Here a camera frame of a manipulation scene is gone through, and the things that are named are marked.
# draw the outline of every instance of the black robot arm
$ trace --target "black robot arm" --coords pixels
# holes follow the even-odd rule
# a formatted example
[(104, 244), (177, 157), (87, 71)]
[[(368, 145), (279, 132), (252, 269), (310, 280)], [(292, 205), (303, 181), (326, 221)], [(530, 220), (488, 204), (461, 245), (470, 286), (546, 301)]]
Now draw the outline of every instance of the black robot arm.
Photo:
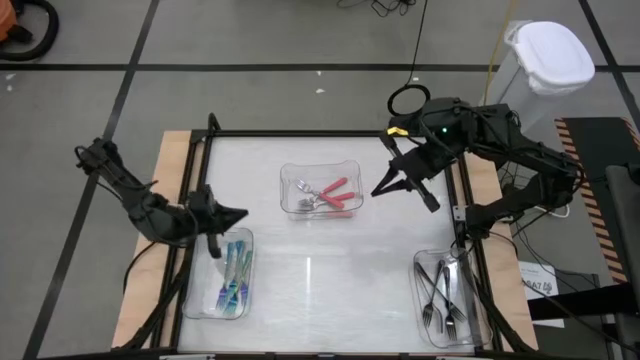
[[(498, 164), (511, 161), (537, 171), (524, 189), (513, 191), (488, 205), (466, 209), (467, 231), (487, 237), (493, 224), (534, 206), (549, 209), (571, 202), (577, 181), (583, 177), (578, 163), (565, 153), (536, 143), (520, 133), (517, 115), (505, 104), (471, 107), (457, 98), (425, 102), (422, 109), (393, 117), (380, 138), (391, 151), (389, 171), (372, 196), (395, 190), (416, 190), (429, 210), (439, 204), (422, 185), (454, 163), (465, 151)], [(417, 146), (402, 154), (393, 135), (406, 136)], [(424, 138), (418, 142), (414, 137)], [(388, 185), (402, 171), (406, 179)]]
[(198, 234), (207, 234), (209, 252), (221, 256), (216, 234), (222, 234), (248, 212), (220, 205), (209, 186), (188, 196), (184, 207), (170, 205), (162, 195), (150, 191), (154, 183), (143, 184), (125, 167), (117, 146), (95, 139), (88, 148), (78, 146), (76, 156), (87, 175), (97, 173), (119, 195), (131, 223), (149, 240), (186, 247)]

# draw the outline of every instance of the white trash can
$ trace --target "white trash can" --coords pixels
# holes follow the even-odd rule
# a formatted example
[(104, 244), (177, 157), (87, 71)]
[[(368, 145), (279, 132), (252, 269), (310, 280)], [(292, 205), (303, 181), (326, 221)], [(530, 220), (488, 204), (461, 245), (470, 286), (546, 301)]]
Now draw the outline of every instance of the white trash can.
[(548, 21), (519, 25), (505, 33), (511, 50), (491, 81), (487, 105), (508, 104), (520, 115), (524, 132), (563, 97), (584, 87), (595, 67), (587, 49), (566, 27)]

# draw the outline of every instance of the white label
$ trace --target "white label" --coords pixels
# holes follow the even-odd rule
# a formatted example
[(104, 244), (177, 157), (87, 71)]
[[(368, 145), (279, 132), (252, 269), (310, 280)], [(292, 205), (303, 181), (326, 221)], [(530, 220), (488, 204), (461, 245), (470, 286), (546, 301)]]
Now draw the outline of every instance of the white label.
[[(520, 261), (520, 273), (522, 274), (522, 279), (536, 290), (544, 293), (547, 296), (558, 295), (558, 282), (555, 278), (556, 271), (553, 266)], [(542, 295), (536, 293), (526, 286), (524, 287), (524, 293), (527, 296), (527, 300), (533, 300), (542, 297)], [(564, 328), (564, 320), (562, 319), (538, 320), (534, 321), (533, 323), (534, 325)]]

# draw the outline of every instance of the orange-striped tape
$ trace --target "orange-striped tape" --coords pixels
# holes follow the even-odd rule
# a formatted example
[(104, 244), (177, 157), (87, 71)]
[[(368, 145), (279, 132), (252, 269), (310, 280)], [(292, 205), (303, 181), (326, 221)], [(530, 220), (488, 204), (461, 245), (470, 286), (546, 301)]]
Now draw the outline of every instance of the orange-striped tape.
[[(632, 132), (634, 142), (640, 149), (640, 139), (635, 136), (631, 124), (628, 121), (625, 122), (629, 127), (629, 130)], [(556, 119), (555, 124), (565, 152), (580, 163), (580, 157), (578, 156), (576, 147), (573, 145), (573, 139), (571, 139), (571, 133), (567, 124), (562, 119)], [(607, 231), (607, 224), (602, 218), (598, 202), (595, 199), (593, 191), (591, 190), (591, 184), (589, 184), (588, 181), (585, 181), (581, 185), (580, 194), (582, 194), (582, 199), (584, 200), (587, 212), (589, 213), (589, 221), (591, 221), (593, 231), (596, 233), (596, 238), (600, 243), (600, 250), (607, 262), (609, 274), (617, 283), (627, 282), (627, 277), (624, 275), (622, 264), (618, 258), (618, 253), (616, 252), (613, 242), (610, 240), (609, 231)]]

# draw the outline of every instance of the fork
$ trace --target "fork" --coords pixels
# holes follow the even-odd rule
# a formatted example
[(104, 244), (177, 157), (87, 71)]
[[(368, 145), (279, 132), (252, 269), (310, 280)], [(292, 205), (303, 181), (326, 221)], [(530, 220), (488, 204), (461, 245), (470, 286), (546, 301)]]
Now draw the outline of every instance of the fork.
[[(444, 267), (444, 260), (440, 260), (438, 262), (438, 270), (436, 275), (435, 286), (437, 286), (438, 284), (438, 280), (440, 279), (440, 274), (442, 273), (443, 267)], [(414, 268), (415, 268), (415, 271), (418, 273), (425, 273), (424, 268), (422, 267), (422, 264), (420, 264), (419, 262), (414, 263)], [(429, 325), (431, 325), (431, 318), (433, 317), (433, 311), (435, 310), (438, 318), (438, 324), (440, 325), (438, 329), (440, 330), (440, 332), (442, 332), (442, 313), (440, 312), (440, 309), (433, 306), (433, 299), (436, 295), (435, 286), (434, 286), (433, 292), (429, 294), (429, 291), (427, 290), (427, 285), (424, 283), (424, 279), (422, 275), (420, 274), (416, 274), (416, 275), (420, 278), (420, 284), (422, 284), (422, 288), (424, 289), (424, 292), (427, 294), (427, 297), (429, 298), (428, 303), (422, 309), (422, 323), (424, 324), (425, 328), (428, 328)]]
[[(341, 187), (342, 185), (346, 184), (347, 181), (349, 181), (349, 180), (346, 177), (342, 177), (342, 178), (338, 179), (336, 182), (334, 182), (333, 184), (327, 186), (324, 190), (322, 190), (322, 193), (323, 194), (329, 194), (333, 190), (335, 190), (335, 189)], [(299, 200), (298, 204), (300, 204), (300, 206), (310, 206), (313, 203), (315, 203), (316, 200), (318, 200), (318, 195), (313, 195), (312, 197)]]
[(447, 291), (447, 317), (444, 318), (444, 326), (447, 329), (449, 340), (456, 341), (456, 323), (451, 315), (451, 274), (449, 267), (444, 268), (444, 284)]
[(319, 196), (320, 198), (322, 198), (322, 200), (325, 200), (326, 202), (328, 202), (329, 204), (339, 208), (339, 209), (343, 209), (344, 208), (344, 204), (339, 201), (339, 200), (335, 200), (332, 197), (330, 197), (327, 194), (323, 194), (321, 192), (318, 191), (314, 191), (313, 188), (311, 187), (311, 185), (307, 184), (306, 182), (302, 181), (302, 179), (296, 179), (294, 181), (295, 185), (298, 187), (298, 189), (300, 189), (300, 191), (302, 192), (306, 192), (307, 194), (313, 194), (316, 196)]
[(465, 316), (465, 314), (462, 311), (460, 311), (460, 309), (456, 306), (456, 304), (454, 304), (451, 301), (449, 301), (449, 299), (447, 299), (447, 297), (444, 296), (442, 294), (442, 292), (435, 286), (435, 283), (431, 280), (429, 275), (427, 275), (427, 273), (424, 272), (424, 269), (420, 273), (425, 278), (425, 280), (427, 280), (427, 282), (429, 284), (431, 284), (431, 286), (433, 286), (436, 289), (436, 293), (438, 293), (438, 295), (442, 296), (442, 298), (444, 299), (444, 302), (445, 302), (445, 306), (447, 308), (449, 308), (449, 306), (451, 306), (451, 314), (453, 315), (453, 317), (458, 319), (458, 321), (467, 320), (467, 317)]
[[(348, 192), (348, 193), (344, 193), (342, 195), (338, 195), (338, 196), (332, 196), (332, 198), (334, 200), (349, 200), (349, 199), (353, 199), (354, 197), (356, 197), (356, 193), (354, 192)], [(321, 205), (325, 205), (327, 202), (322, 200), (322, 199), (316, 199), (314, 202), (312, 203), (298, 203), (299, 204), (299, 209), (300, 211), (313, 211), (315, 209), (317, 209), (319, 206)]]

